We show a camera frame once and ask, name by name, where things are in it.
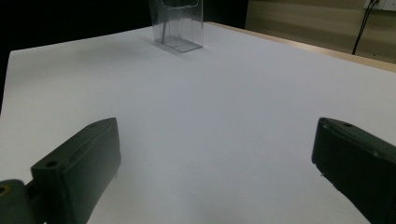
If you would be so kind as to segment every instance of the black cable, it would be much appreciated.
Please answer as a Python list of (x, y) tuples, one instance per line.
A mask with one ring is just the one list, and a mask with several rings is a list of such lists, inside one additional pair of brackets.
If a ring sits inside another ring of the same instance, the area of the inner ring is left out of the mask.
[(358, 38), (356, 38), (355, 47), (353, 48), (352, 54), (355, 55), (356, 48), (359, 45), (359, 41), (361, 40), (361, 35), (363, 34), (364, 27), (369, 19), (369, 15), (374, 5), (378, 3), (378, 0), (371, 0), (369, 6), (366, 8), (366, 12), (364, 13), (363, 22), (361, 23), (361, 30), (359, 31)]

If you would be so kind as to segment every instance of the white table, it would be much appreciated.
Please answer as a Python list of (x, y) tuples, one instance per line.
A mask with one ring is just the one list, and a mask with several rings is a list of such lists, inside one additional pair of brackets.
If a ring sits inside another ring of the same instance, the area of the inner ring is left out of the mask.
[(396, 144), (396, 74), (205, 25), (176, 53), (151, 28), (13, 51), (0, 178), (116, 117), (122, 165), (89, 223), (368, 223), (311, 162), (319, 117)]

